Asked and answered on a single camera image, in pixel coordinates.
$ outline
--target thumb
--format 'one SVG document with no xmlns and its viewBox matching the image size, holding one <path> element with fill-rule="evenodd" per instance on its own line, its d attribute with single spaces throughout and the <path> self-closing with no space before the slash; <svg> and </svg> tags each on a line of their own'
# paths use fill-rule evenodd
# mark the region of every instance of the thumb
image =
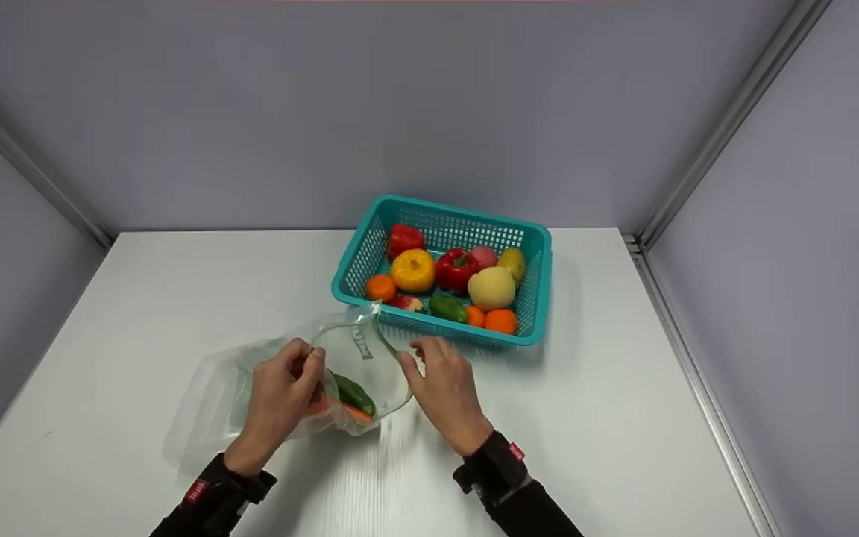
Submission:
<svg viewBox="0 0 859 537">
<path fill-rule="evenodd" d="M 326 356 L 327 351 L 322 347 L 314 347 L 313 351 L 307 354 L 306 360 L 303 361 L 301 377 L 294 383 L 294 387 L 301 394 L 309 397 L 317 389 L 317 382 L 324 375 L 324 358 Z"/>
<path fill-rule="evenodd" d="M 406 377 L 406 382 L 409 384 L 409 391 L 415 394 L 417 390 L 422 390 L 423 375 L 416 367 L 416 360 L 413 359 L 413 355 L 408 351 L 398 351 L 396 361 L 400 363 L 400 368 L 403 369 L 403 376 Z"/>
</svg>

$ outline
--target plastic bag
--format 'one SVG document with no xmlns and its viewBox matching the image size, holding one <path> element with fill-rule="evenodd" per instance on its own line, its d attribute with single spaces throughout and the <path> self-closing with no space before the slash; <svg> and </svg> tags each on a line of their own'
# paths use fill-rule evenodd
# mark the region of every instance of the plastic bag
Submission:
<svg viewBox="0 0 859 537">
<path fill-rule="evenodd" d="M 325 397 L 308 408 L 287 439 L 331 428 L 358 436 L 379 426 L 412 396 L 395 358 L 397 349 L 409 347 L 412 334 L 381 325 L 379 311 L 380 305 L 374 303 L 325 314 L 277 339 L 204 357 L 165 436 L 165 461 L 195 467 L 227 448 L 248 414 L 254 366 L 272 358 L 294 337 L 327 350 L 327 370 L 321 378 Z M 341 387 L 356 390 L 354 384 L 372 400 L 371 419 L 341 402 Z"/>
</svg>

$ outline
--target teal plastic basket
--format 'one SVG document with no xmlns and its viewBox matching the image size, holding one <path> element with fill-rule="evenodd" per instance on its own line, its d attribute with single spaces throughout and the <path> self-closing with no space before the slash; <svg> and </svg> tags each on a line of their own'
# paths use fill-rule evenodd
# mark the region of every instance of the teal plastic basket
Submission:
<svg viewBox="0 0 859 537">
<path fill-rule="evenodd" d="M 359 306 L 368 303 L 365 286 L 375 274 L 389 272 L 386 237 L 393 224 L 415 227 L 426 238 L 426 248 L 434 259 L 450 248 L 483 245 L 497 253 L 516 247 L 525 255 L 528 268 L 511 308 L 518 319 L 515 334 L 492 332 L 426 313 L 385 307 L 381 322 L 431 333 L 446 339 L 468 341 L 486 347 L 531 345 L 545 332 L 552 285 L 552 235 L 539 224 L 461 210 L 450 205 L 413 200 L 401 196 L 376 198 L 344 251 L 330 286 L 337 300 Z M 429 295 L 420 296 L 428 299 Z M 457 297 L 467 304 L 465 297 Z"/>
</svg>

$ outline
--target green pepper in bag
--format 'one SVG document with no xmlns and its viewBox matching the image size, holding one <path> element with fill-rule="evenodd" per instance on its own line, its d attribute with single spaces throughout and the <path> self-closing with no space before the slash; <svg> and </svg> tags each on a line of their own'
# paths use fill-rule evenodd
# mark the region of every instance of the green pepper in bag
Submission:
<svg viewBox="0 0 859 537">
<path fill-rule="evenodd" d="M 333 373 L 333 371 L 330 373 L 337 381 L 337 393 L 340 395 L 340 402 L 351 405 L 371 418 L 375 417 L 376 404 L 360 384 L 349 380 L 344 375 Z"/>
<path fill-rule="evenodd" d="M 470 314 L 466 313 L 463 305 L 451 296 L 433 295 L 429 300 L 429 313 L 434 317 L 456 321 L 464 325 L 470 322 Z"/>
</svg>

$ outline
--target black wristband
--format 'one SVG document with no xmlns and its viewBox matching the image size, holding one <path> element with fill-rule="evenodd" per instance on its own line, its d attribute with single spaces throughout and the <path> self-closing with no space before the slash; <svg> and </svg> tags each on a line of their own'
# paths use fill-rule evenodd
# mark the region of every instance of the black wristband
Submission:
<svg viewBox="0 0 859 537">
<path fill-rule="evenodd" d="M 267 472 L 245 478 L 228 470 L 221 453 L 194 481 L 178 509 L 197 520 L 204 535 L 227 535 L 248 503 L 262 502 L 276 482 Z"/>
<path fill-rule="evenodd" d="M 453 479 L 463 493 L 475 490 L 486 506 L 494 506 L 525 482 L 529 469 L 522 462 L 524 458 L 514 443 L 498 431 L 493 432 L 473 455 L 463 459 L 463 466 L 456 469 Z"/>
</svg>

